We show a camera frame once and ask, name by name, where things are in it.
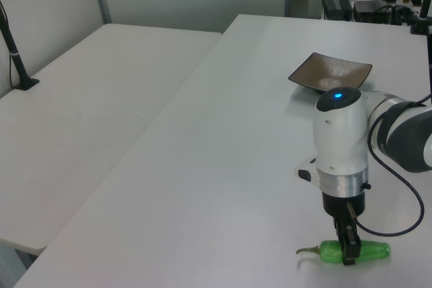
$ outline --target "white table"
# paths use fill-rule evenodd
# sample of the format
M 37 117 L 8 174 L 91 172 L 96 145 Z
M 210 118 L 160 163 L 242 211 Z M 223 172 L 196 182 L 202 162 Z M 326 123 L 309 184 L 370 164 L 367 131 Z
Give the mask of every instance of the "white table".
M 0 100 L 0 243 L 39 254 L 220 34 L 106 25 Z
M 429 92 L 426 40 L 409 28 L 239 16 L 16 288 L 428 287 L 430 173 L 410 178 L 426 217 L 388 239 L 391 260 L 345 267 L 294 253 L 336 238 L 320 191 L 294 176 L 314 152 L 318 95 L 288 76 L 314 51 L 372 63 L 367 88 Z M 414 196 L 370 167 L 361 221 L 411 225 Z

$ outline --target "white cylinder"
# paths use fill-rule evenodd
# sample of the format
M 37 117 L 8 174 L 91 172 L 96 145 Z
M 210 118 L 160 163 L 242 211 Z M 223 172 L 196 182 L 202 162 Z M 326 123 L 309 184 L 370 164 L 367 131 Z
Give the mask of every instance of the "white cylinder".
M 364 94 L 353 104 L 316 110 L 317 168 L 330 175 L 353 175 L 367 168 L 367 109 Z

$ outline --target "black cable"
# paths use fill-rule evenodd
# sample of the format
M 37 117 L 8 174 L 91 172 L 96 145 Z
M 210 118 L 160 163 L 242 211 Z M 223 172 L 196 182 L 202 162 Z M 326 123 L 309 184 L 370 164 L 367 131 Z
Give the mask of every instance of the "black cable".
M 9 26 L 9 20 L 7 19 L 7 14 L 6 14 L 5 8 L 3 7 L 1 0 L 0 0 L 0 9 L 2 11 L 3 16 L 5 16 L 6 24 Z
M 410 107 L 418 107 L 420 105 L 422 105 L 426 100 L 430 99 L 432 97 L 432 93 L 427 95 L 425 98 L 416 101 L 414 103 L 412 103 L 412 105 Z M 411 232 L 413 229 L 415 229 L 416 227 L 418 227 L 421 223 L 421 221 L 423 220 L 423 217 L 425 215 L 425 205 L 423 204 L 423 200 L 420 197 L 420 194 L 415 190 L 415 188 L 406 180 L 404 179 L 399 173 L 397 173 L 396 171 L 394 171 L 391 167 L 389 167 L 388 165 L 386 165 L 374 152 L 372 149 L 372 144 L 371 144 L 371 140 L 372 140 L 372 134 L 373 131 L 375 130 L 377 124 L 383 119 L 385 113 L 380 114 L 380 116 L 377 118 L 377 120 L 372 124 L 371 130 L 369 131 L 368 137 L 367 137 L 367 147 L 369 149 L 369 152 L 371 153 L 371 155 L 373 156 L 373 158 L 387 171 L 389 171 L 392 175 L 394 175 L 396 178 L 398 178 L 400 181 L 402 181 L 410 190 L 411 192 L 416 196 L 418 203 L 420 204 L 420 216 L 418 217 L 417 221 L 409 228 L 401 231 L 401 232 L 396 232 L 396 233 L 380 233 L 380 232 L 375 232 L 372 231 L 368 228 L 366 228 L 365 226 L 361 225 L 360 222 L 358 221 L 358 219 L 356 219 L 356 224 L 358 227 L 360 227 L 363 231 L 366 231 L 367 233 L 370 233 L 372 235 L 376 235 L 376 236 L 384 236 L 384 237 L 394 237 L 394 236 L 401 236 L 403 234 L 407 234 L 409 232 Z
M 11 85 L 11 89 L 14 89 L 14 85 L 12 84 L 12 57 L 9 54 L 9 84 Z
M 377 10 L 374 11 L 374 13 L 377 13 L 378 11 L 382 10 L 382 9 L 389 9 L 389 8 L 393 8 L 392 5 L 385 5 L 383 7 L 378 8 Z
M 3 14 L 3 17 L 6 19 L 6 24 L 9 26 L 9 19 L 7 18 L 7 14 L 1 0 L 0 0 L 0 9 L 1 9 L 1 13 Z M 12 57 L 9 54 L 9 84 L 11 85 L 11 89 L 14 89 L 14 85 L 12 84 L 12 62 L 11 61 L 12 61 Z

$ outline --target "black stand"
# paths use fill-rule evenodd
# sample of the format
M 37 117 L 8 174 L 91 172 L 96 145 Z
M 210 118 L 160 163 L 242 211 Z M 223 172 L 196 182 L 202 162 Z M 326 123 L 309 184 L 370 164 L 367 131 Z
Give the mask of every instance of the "black stand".
M 411 26 L 411 34 L 428 35 L 429 27 L 432 25 L 431 21 L 427 19 L 430 4 L 431 0 L 423 0 L 420 15 L 415 18 L 415 23 Z
M 5 39 L 7 48 L 9 49 L 9 54 L 13 60 L 13 64 L 16 67 L 16 71 L 20 76 L 20 84 L 18 84 L 15 88 L 20 90 L 28 90 L 33 87 L 35 84 L 39 82 L 37 79 L 32 79 L 28 76 L 26 68 L 22 63 L 20 54 L 16 48 L 14 38 L 12 37 L 11 31 L 9 29 L 9 24 L 7 23 L 5 14 L 1 12 L 0 15 L 0 30 Z

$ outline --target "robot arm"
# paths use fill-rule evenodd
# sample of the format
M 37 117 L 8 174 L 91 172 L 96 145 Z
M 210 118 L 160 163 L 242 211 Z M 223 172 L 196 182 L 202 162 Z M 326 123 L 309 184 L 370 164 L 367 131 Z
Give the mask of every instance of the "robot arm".
M 335 88 L 317 101 L 316 158 L 297 168 L 302 179 L 322 191 L 323 207 L 334 218 L 344 264 L 354 264 L 361 241 L 356 217 L 370 189 L 367 142 L 409 172 L 432 170 L 432 107 L 382 92 Z
M 369 129 L 377 122 L 371 144 L 408 172 L 432 170 L 432 107 L 386 95 L 364 93 L 369 101 Z M 385 98 L 377 104 L 379 96 Z

